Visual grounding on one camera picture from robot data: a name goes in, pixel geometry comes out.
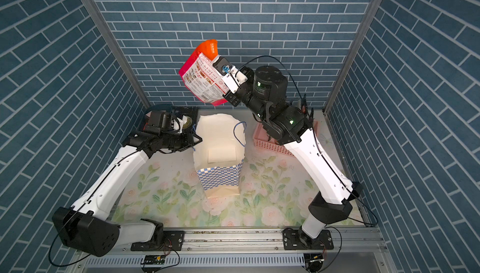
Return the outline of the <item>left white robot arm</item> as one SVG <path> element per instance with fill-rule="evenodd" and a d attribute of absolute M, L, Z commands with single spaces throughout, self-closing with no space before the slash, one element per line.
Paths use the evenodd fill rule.
<path fill-rule="evenodd" d="M 182 152 L 201 142 L 202 138 L 191 129 L 182 133 L 130 133 L 112 163 L 86 193 L 72 206 L 55 211 L 52 221 L 57 239 L 69 248 L 96 257 L 123 245 L 131 245 L 134 251 L 162 248 L 162 223 L 143 219 L 140 223 L 114 224 L 108 221 L 111 209 L 138 169 L 155 153 Z"/>

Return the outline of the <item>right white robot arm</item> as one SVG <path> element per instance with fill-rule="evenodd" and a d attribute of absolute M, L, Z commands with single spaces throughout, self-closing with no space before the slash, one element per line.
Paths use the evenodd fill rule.
<path fill-rule="evenodd" d="M 244 104 L 260 120 L 268 136 L 295 156 L 317 185 L 319 193 L 310 202 L 309 214 L 297 234 L 304 246 L 313 246 L 328 224 L 349 217 L 351 201 L 362 191 L 360 183 L 347 178 L 321 147 L 313 117 L 306 108 L 287 102 L 288 79 L 279 69 L 261 66 L 256 71 L 239 70 L 224 64 L 217 70 L 229 89 L 224 98 L 233 106 Z"/>

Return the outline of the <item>white checkered paper bag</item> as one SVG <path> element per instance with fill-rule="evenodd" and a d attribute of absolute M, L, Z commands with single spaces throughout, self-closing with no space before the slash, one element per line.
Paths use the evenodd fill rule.
<path fill-rule="evenodd" d="M 240 195 L 246 149 L 246 123 L 229 114 L 201 116 L 194 147 L 194 166 L 208 199 Z"/>

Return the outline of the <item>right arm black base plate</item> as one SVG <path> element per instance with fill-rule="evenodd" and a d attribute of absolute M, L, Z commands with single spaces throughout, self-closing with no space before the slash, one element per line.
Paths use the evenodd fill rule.
<path fill-rule="evenodd" d="M 286 228 L 282 231 L 283 246 L 286 251 L 333 250 L 331 233 L 324 229 L 317 238 L 310 238 L 301 228 Z"/>

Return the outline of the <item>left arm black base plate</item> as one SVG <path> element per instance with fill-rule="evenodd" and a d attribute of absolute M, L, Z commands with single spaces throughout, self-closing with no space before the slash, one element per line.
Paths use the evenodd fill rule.
<path fill-rule="evenodd" d="M 172 249 L 180 252 L 184 243 L 184 237 L 184 231 L 162 231 L 158 235 L 154 235 L 148 242 L 133 243 L 130 250 L 150 252 L 160 251 L 162 249 Z"/>

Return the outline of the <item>orange red condiment packet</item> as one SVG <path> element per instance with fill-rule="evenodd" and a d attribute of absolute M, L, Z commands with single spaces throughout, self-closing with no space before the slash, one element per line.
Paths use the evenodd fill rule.
<path fill-rule="evenodd" d="M 203 103 L 220 106 L 227 103 L 223 97 L 228 87 L 213 67 L 218 59 L 218 44 L 215 39 L 202 42 L 179 70 L 184 85 Z"/>

